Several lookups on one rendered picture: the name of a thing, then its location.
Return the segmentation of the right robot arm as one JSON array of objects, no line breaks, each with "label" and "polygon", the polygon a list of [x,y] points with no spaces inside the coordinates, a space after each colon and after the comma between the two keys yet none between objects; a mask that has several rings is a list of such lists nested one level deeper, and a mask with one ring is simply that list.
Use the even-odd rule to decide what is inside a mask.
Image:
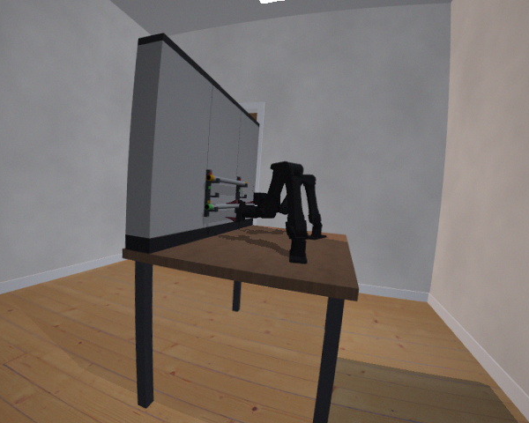
[{"label": "right robot arm", "polygon": [[[319,214],[319,211],[317,209],[317,198],[316,198],[316,192],[315,192],[316,177],[313,174],[303,174],[301,178],[302,178],[301,186],[303,183],[303,186],[305,187],[305,190],[306,190],[307,200],[308,200],[309,222],[313,225],[312,235],[310,235],[309,238],[311,240],[325,238],[326,235],[320,236],[320,234],[322,233],[322,223],[320,221],[321,215]],[[307,186],[306,186],[306,183],[307,183]],[[280,208],[280,212],[279,212],[279,208]],[[284,198],[281,204],[280,204],[280,196],[279,196],[277,212],[287,215],[288,213],[287,196]]]}]

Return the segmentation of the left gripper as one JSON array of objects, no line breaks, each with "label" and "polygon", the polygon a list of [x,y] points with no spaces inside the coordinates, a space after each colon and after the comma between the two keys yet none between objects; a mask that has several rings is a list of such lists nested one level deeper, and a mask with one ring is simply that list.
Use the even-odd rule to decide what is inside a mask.
[{"label": "left gripper", "polygon": [[228,219],[233,218],[231,220],[233,220],[234,222],[240,222],[240,221],[245,220],[244,217],[252,217],[250,211],[253,206],[246,206],[246,202],[243,202],[242,200],[235,200],[227,204],[239,204],[239,209],[236,209],[236,218],[234,217],[225,217],[225,218],[228,218]]}]

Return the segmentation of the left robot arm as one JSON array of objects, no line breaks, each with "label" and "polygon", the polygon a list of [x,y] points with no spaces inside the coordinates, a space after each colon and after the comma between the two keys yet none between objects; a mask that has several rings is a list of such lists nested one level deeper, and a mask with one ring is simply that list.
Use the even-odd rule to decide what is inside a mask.
[{"label": "left robot arm", "polygon": [[252,217],[244,218],[275,218],[278,211],[279,196],[285,183],[288,208],[286,231],[289,239],[292,240],[291,249],[289,250],[289,262],[307,263],[305,240],[308,240],[309,236],[307,233],[307,222],[304,219],[302,211],[301,197],[303,166],[301,164],[282,161],[271,164],[270,169],[273,172],[268,193],[254,193],[254,205],[246,205],[253,206],[250,211]]}]

